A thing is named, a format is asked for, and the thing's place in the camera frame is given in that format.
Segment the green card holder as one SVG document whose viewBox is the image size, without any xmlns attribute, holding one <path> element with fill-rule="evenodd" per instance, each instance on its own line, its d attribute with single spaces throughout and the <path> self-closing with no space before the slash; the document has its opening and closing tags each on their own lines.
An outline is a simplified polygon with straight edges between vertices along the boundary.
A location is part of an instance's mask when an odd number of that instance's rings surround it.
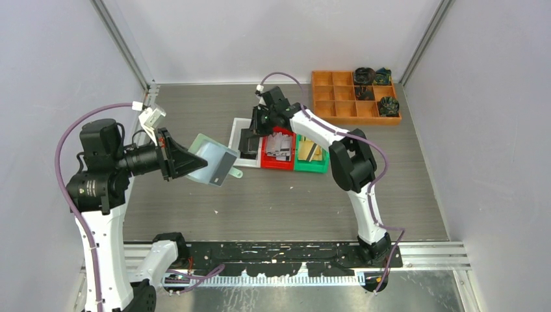
<svg viewBox="0 0 551 312">
<path fill-rule="evenodd" d="M 188 150 L 189 152 L 207 160 L 208 166 L 186 175 L 186 178 L 197 183 L 203 183 L 206 185 L 211 185 L 209 183 L 211 175 L 216 169 L 218 161 L 222 158 L 225 152 L 234 153 L 237 155 L 238 158 L 237 151 L 232 150 L 231 148 L 215 141 L 214 139 L 202 133 L 197 135 Z M 228 176 L 233 176 L 237 179 L 240 179 L 243 177 L 243 172 L 242 170 L 235 168 L 233 164 L 233 167 Z"/>
</svg>

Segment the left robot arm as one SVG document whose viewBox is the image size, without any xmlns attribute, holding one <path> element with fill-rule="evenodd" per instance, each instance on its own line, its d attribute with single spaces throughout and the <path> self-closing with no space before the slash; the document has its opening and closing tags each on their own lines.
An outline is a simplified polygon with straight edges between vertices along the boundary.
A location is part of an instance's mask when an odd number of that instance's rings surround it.
<svg viewBox="0 0 551 312">
<path fill-rule="evenodd" d="M 208 162 L 178 144 L 167 129 L 157 130 L 159 144 L 125 146 L 124 129 L 112 118 L 83 125 L 80 168 L 66 185 L 86 250 L 89 276 L 87 311 L 154 311 L 157 292 L 172 266 L 190 258 L 180 232 L 155 236 L 135 273 L 125 264 L 123 221 L 130 179 L 160 171 L 167 181 L 186 176 Z"/>
</svg>

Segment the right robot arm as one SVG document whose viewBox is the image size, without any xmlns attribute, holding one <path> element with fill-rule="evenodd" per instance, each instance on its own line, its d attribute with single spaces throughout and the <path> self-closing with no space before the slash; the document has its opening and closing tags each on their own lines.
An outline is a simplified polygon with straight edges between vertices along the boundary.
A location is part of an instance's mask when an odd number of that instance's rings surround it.
<svg viewBox="0 0 551 312">
<path fill-rule="evenodd" d="M 381 222 L 373 183 L 377 164 L 365 134 L 347 131 L 321 120 L 300 103 L 291 104 L 280 87 L 255 91 L 250 129 L 255 137 L 267 137 L 279 127 L 313 141 L 329 153 L 331 174 L 352 203 L 358 227 L 359 253 L 364 264 L 376 267 L 391 250 L 391 238 Z"/>
</svg>

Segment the black credit card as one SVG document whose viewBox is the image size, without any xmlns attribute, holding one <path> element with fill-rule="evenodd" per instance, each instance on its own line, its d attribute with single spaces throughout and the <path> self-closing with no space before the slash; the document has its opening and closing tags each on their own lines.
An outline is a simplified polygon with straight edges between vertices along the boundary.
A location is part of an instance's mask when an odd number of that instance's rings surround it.
<svg viewBox="0 0 551 312">
<path fill-rule="evenodd" d="M 209 183 L 211 185 L 221 187 L 236 160 L 236 154 L 225 152 L 222 158 L 218 161 L 218 165 L 212 173 Z"/>
</svg>

